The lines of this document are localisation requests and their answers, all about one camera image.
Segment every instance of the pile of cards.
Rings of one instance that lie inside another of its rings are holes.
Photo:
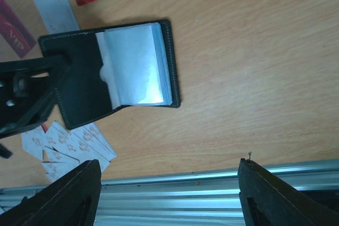
[[[22,148],[42,161],[52,183],[87,160],[97,159],[103,172],[117,156],[94,123],[70,132],[58,122],[46,133],[39,126],[22,133]]]

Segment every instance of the silver metal frame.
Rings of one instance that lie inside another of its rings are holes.
[[[267,166],[300,191],[339,189],[339,160]],[[45,186],[0,190],[5,211]],[[95,225],[245,225],[237,169],[104,180]]]

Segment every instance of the wooden table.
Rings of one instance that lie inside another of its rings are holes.
[[[32,0],[7,0],[35,37]],[[130,107],[97,122],[116,150],[104,179],[338,158],[339,0],[100,0],[82,29],[172,20],[180,109]],[[27,58],[41,56],[36,46]],[[18,60],[0,38],[1,61]],[[48,124],[61,121],[56,108]],[[0,187],[47,184],[20,136],[1,140]]]

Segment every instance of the open wallet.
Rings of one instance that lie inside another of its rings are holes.
[[[68,129],[126,106],[180,106],[169,20],[47,35],[39,45],[44,57],[70,61],[54,91]]]

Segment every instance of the black leather card holder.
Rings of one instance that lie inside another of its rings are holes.
[[[158,20],[109,26],[99,29],[46,35],[39,38],[44,57],[64,55],[71,62],[65,84],[55,90],[55,96],[66,128],[74,129],[106,117],[128,105],[112,109],[107,84],[100,78],[103,66],[95,34],[107,29],[157,22],[161,25],[167,56],[173,103],[166,107],[180,107],[172,28],[169,20]]]

